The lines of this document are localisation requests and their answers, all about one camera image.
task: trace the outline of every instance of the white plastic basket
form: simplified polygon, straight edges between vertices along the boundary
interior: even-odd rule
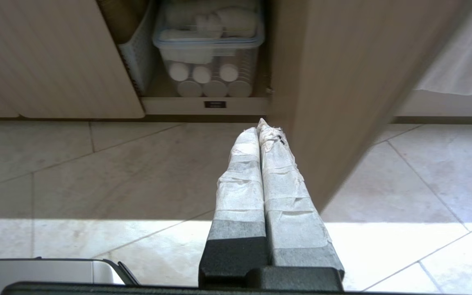
[[[131,76],[131,80],[138,95],[146,95],[155,68],[157,49],[151,41],[154,19],[156,15],[156,1],[148,4],[136,32],[127,43],[119,44],[118,49],[125,61],[125,67]]]

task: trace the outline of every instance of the white cloth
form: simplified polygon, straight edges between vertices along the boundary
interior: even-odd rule
[[[416,89],[472,95],[472,14],[425,73]]]

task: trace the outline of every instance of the label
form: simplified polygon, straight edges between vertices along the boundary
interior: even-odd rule
[[[226,109],[226,101],[204,101],[205,108],[207,109]]]

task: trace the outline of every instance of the open cabinet door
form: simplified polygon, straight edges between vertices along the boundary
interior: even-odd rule
[[[0,100],[28,118],[145,115],[93,0],[0,0]]]
[[[323,209],[472,9],[465,0],[274,0],[272,106]]]

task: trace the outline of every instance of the tile floor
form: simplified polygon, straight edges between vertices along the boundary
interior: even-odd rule
[[[196,285],[250,126],[0,121],[0,258],[108,258]],[[472,125],[389,125],[322,218],[347,290],[472,294]]]

